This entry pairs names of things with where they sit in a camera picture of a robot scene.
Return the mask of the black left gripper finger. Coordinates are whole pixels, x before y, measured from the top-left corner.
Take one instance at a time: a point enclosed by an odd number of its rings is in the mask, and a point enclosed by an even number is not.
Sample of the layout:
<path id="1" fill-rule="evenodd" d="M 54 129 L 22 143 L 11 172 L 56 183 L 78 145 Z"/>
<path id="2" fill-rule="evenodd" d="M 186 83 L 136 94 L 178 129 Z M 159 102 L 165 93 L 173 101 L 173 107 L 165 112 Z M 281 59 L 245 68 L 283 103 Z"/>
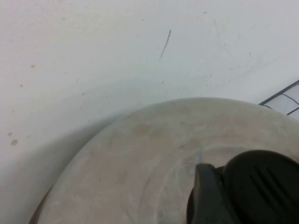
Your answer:
<path id="1" fill-rule="evenodd" d="M 196 166 L 194 180 L 194 222 L 225 224 L 226 207 L 221 192 L 220 176 L 210 164 Z"/>

